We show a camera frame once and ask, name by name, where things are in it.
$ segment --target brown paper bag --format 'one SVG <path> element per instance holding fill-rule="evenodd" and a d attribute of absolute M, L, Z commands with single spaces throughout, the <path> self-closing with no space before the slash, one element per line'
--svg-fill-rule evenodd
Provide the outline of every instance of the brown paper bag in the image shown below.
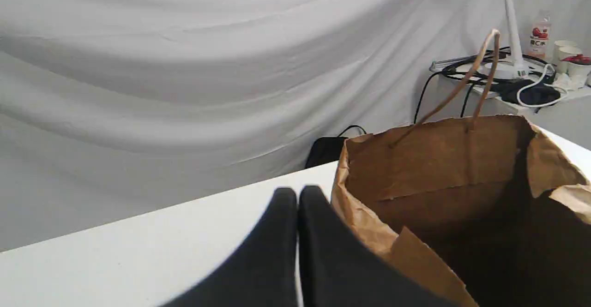
<path fill-rule="evenodd" d="M 375 254 L 458 305 L 547 305 L 549 296 L 591 305 L 584 257 L 591 249 L 564 260 L 590 244 L 581 240 L 591 242 L 589 182 L 562 151 L 521 116 L 479 117 L 492 77 L 472 117 L 424 123 L 465 86 L 493 36 L 494 71 L 496 30 L 458 87 L 420 122 L 346 141 L 333 207 Z"/>

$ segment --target paper bag handle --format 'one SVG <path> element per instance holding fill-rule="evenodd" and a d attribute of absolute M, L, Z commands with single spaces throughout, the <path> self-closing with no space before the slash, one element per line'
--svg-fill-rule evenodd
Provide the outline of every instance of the paper bag handle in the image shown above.
<path fill-rule="evenodd" d="M 413 130 L 415 130 L 415 128 L 424 124 L 424 122 L 426 122 L 429 118 L 431 118 L 431 116 L 433 116 L 434 114 L 441 111 L 445 106 L 447 106 L 460 93 L 460 91 L 466 86 L 466 84 L 468 83 L 470 78 L 474 75 L 476 70 L 480 67 L 480 65 L 482 63 L 482 59 L 484 59 L 484 56 L 486 54 L 486 48 L 488 47 L 488 44 L 490 43 L 490 40 L 493 37 L 495 38 L 495 50 L 493 53 L 492 68 L 490 69 L 490 74 L 488 76 L 488 80 L 486 81 L 486 86 L 484 88 L 484 91 L 482 92 L 482 96 L 480 97 L 480 100 L 478 101 L 478 105 L 476 106 L 476 109 L 474 110 L 474 114 L 470 118 L 468 118 L 470 120 L 468 123 L 468 130 L 474 129 L 475 124 L 476 124 L 476 120 L 477 120 L 478 116 L 480 115 L 482 105 L 484 105 L 486 95 L 488 95 L 488 92 L 490 91 L 490 87 L 492 86 L 492 80 L 495 75 L 496 66 L 499 63 L 499 46 L 500 46 L 501 33 L 497 29 L 492 29 L 490 31 L 490 34 L 488 34 L 488 36 L 486 36 L 486 39 L 482 43 L 481 51 L 480 51 L 480 53 L 478 53 L 478 56 L 476 57 L 474 63 L 472 64 L 472 67 L 466 73 L 466 75 L 464 75 L 464 78 L 462 78 L 462 80 L 458 83 L 456 88 L 446 97 L 446 99 L 444 101 L 442 101 L 435 109 L 433 109 L 433 111 L 431 111 L 430 113 L 427 113 L 416 124 L 414 124 L 413 126 L 408 128 L 408 130 L 399 139 L 397 139 L 397 141 L 390 143 L 390 145 L 388 145 L 390 148 L 397 145 L 397 143 L 399 143 L 405 137 L 407 137 Z"/>

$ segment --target white fabric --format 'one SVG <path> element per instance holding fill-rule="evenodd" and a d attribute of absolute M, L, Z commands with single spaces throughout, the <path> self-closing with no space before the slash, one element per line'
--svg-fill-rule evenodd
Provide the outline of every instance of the white fabric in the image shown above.
<path fill-rule="evenodd" d="M 300 169 L 348 124 L 407 124 L 432 60 L 506 33 L 502 0 L 0 2 L 0 250 Z M 523 33 L 547 8 L 553 40 L 591 48 L 591 0 L 515 5 Z"/>

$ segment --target white desk lamp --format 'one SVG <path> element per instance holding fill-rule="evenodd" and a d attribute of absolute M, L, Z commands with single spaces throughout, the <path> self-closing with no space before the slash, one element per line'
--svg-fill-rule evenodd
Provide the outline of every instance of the white desk lamp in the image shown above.
<path fill-rule="evenodd" d="M 519 44 L 519 31 L 517 29 L 517 17 L 515 16 L 515 6 L 513 0 L 505 0 L 505 14 L 507 15 L 507 24 L 509 26 L 509 46 L 511 46 L 511 62 L 500 62 L 496 67 L 495 77 L 503 79 L 526 78 L 528 75 L 528 66 L 521 53 Z M 492 63 L 487 63 L 481 67 L 480 71 L 484 75 L 490 74 Z"/>

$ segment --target white cable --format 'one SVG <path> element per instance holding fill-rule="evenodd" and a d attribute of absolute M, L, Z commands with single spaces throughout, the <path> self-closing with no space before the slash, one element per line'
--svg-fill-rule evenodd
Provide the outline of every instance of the white cable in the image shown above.
<path fill-rule="evenodd" d="M 559 90 L 561 92 L 563 92 L 563 96 L 560 96 L 560 98 L 548 102 L 548 103 L 543 103 L 543 104 L 539 104 L 539 105 L 528 105 L 524 102 L 521 101 L 521 92 L 523 90 L 529 89 L 532 86 L 536 86 L 538 84 L 540 84 L 540 82 L 542 82 L 542 80 L 544 79 L 544 77 L 546 76 L 546 73 L 548 72 L 548 68 L 551 68 L 552 71 L 554 71 L 556 73 L 556 70 L 554 69 L 554 67 L 551 64 L 545 65 L 544 66 L 544 71 L 542 72 L 542 76 L 540 76 L 539 80 L 537 80 L 536 82 L 528 85 L 528 86 L 524 86 L 523 88 L 519 89 L 519 91 L 517 92 L 517 102 L 519 103 L 519 105 L 523 106 L 523 107 L 530 107 L 530 108 L 538 108 L 538 107 L 547 107 L 550 105 L 554 105 L 555 103 L 558 103 L 559 101 L 563 100 L 564 98 L 568 97 L 568 91 L 564 88 L 562 88 L 561 86 L 551 86 L 552 88 L 555 88 L 556 90 Z"/>

